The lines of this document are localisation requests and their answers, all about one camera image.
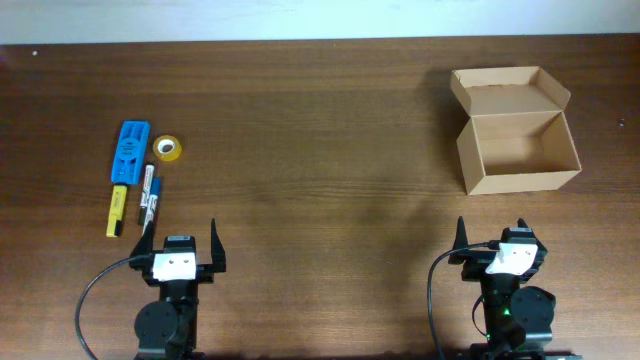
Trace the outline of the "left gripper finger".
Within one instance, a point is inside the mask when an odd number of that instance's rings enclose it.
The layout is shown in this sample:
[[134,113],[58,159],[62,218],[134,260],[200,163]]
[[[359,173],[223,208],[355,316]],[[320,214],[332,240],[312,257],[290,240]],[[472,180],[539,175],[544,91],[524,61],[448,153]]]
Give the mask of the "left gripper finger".
[[214,218],[211,219],[211,258],[214,266],[226,265],[226,252],[217,233]]
[[130,256],[132,258],[149,256],[153,251],[154,221],[149,221],[143,229],[143,234],[138,243],[133,248]]

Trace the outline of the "blue whiteboard marker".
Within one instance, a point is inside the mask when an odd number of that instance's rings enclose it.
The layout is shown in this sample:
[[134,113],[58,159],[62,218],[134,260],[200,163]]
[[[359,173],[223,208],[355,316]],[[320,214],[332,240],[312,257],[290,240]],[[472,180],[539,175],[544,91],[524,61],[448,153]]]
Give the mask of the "blue whiteboard marker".
[[145,235],[149,229],[153,227],[153,222],[156,216],[157,204],[159,195],[161,193],[162,181],[160,178],[154,178],[151,183],[150,194],[147,203],[147,210],[145,213],[143,232]]

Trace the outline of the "black whiteboard marker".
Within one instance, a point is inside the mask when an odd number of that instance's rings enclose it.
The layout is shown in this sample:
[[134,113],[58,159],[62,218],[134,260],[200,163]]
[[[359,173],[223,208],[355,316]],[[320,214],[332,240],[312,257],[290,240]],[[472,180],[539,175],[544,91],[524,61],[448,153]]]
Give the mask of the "black whiteboard marker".
[[142,183],[141,200],[139,203],[138,224],[144,225],[146,211],[148,207],[151,185],[153,181],[155,166],[151,163],[145,165],[144,178]]

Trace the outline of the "cardboard box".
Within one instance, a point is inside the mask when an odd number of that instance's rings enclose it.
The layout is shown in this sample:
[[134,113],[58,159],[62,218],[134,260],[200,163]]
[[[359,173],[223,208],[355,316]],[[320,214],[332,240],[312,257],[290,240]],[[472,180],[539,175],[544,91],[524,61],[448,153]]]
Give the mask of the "cardboard box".
[[542,67],[454,70],[450,88],[469,116],[456,140],[467,194],[557,190],[582,171],[571,93]]

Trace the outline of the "blue whiteboard duster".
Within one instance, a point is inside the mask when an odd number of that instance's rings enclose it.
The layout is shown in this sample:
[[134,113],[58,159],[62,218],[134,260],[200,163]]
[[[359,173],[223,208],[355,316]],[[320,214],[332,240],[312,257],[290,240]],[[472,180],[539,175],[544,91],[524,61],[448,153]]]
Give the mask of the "blue whiteboard duster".
[[141,178],[148,145],[150,124],[146,121],[124,121],[118,136],[111,170],[116,185],[136,185]]

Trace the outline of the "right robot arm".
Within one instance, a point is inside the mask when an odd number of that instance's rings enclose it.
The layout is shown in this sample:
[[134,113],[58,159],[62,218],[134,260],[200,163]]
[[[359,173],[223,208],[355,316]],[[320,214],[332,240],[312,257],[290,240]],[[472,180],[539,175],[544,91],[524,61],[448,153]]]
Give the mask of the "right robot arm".
[[556,297],[527,282],[539,271],[546,247],[522,219],[502,231],[498,240],[470,244],[463,219],[457,221],[454,253],[448,262],[461,265],[461,279],[480,284],[474,303],[483,309],[483,343],[458,354],[469,360],[571,360],[570,351],[551,351]]

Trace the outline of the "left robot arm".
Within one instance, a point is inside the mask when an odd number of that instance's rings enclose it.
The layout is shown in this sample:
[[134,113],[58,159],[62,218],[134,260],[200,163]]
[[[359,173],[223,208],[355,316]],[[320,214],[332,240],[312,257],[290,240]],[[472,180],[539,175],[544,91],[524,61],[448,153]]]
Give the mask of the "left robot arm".
[[196,260],[196,239],[191,235],[165,238],[163,248],[153,248],[154,230],[147,228],[131,252],[130,268],[139,271],[150,287],[159,289],[159,299],[137,314],[134,330],[139,340],[138,359],[204,359],[197,347],[198,289],[214,282],[226,271],[226,253],[211,229],[209,264]]

